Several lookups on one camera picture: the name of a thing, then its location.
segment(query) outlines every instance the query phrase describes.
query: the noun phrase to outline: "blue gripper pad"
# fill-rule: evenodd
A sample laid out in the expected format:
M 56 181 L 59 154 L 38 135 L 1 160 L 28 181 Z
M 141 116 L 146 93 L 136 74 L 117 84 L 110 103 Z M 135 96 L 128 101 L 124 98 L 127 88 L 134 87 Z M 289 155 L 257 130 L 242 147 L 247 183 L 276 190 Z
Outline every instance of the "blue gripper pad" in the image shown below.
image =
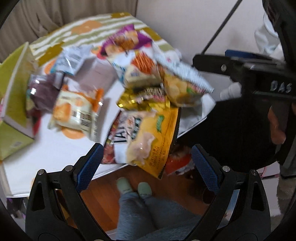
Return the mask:
M 196 146 L 192 147 L 191 157 L 207 188 L 217 195 L 220 189 L 218 176 Z
M 81 171 L 77 175 L 76 190 L 78 193 L 87 189 L 103 159 L 103 156 L 104 147 L 101 144 L 98 144 L 91 155 L 85 156 L 88 160 L 85 162 Z

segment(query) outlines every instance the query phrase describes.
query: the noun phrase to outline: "foot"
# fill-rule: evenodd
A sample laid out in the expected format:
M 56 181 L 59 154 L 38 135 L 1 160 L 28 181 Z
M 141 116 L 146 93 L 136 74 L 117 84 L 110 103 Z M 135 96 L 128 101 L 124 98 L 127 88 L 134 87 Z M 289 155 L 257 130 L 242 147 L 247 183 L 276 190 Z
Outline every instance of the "foot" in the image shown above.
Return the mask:
M 138 194 L 141 198 L 152 196 L 152 190 L 148 183 L 142 182 L 138 185 Z
M 121 195 L 132 192 L 133 189 L 125 177 L 120 177 L 116 181 L 117 189 Z

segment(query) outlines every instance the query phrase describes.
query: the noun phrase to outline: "gray pants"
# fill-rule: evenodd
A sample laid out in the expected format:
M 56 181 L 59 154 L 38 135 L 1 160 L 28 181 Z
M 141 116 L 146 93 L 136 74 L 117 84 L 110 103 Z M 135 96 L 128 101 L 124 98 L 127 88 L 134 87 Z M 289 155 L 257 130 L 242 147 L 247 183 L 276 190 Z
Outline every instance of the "gray pants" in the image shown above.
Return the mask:
M 192 227 L 184 230 L 186 237 L 200 218 L 174 201 L 152 196 L 142 199 L 136 192 L 122 195 L 119 205 L 118 240 L 134 241 L 156 230 L 197 218 Z

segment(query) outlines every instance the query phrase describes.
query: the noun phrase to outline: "beige curtain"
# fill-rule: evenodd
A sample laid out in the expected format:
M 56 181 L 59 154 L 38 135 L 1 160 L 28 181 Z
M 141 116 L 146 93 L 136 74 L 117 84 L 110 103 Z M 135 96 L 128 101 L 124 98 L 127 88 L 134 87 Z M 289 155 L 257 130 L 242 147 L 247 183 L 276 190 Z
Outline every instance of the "beige curtain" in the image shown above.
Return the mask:
M 97 14 L 129 12 L 137 0 L 20 0 L 0 29 L 0 62 L 24 42 L 33 42 L 75 20 Z

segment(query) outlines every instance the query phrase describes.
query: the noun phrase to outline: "silver bolt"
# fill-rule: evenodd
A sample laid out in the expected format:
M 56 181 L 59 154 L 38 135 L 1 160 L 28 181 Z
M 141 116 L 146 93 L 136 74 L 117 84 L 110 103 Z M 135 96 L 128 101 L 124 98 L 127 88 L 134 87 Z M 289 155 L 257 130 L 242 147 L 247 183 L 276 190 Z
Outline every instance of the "silver bolt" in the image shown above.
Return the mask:
M 227 70 L 227 66 L 226 66 L 226 64 L 223 64 L 223 65 L 221 66 L 221 70 L 222 70 L 222 72 L 225 72 L 225 71 Z
M 68 166 L 65 167 L 66 172 L 69 172 L 72 169 L 73 169 L 73 166 L 72 165 L 68 165 Z
M 40 170 L 37 172 L 38 175 L 42 175 L 43 173 L 44 173 L 44 169 L 40 169 Z
M 256 176 L 257 175 L 257 171 L 256 170 L 251 170 L 251 173 Z
M 228 167 L 228 166 L 223 166 L 222 169 L 225 172 L 229 172 L 230 171 L 230 167 Z

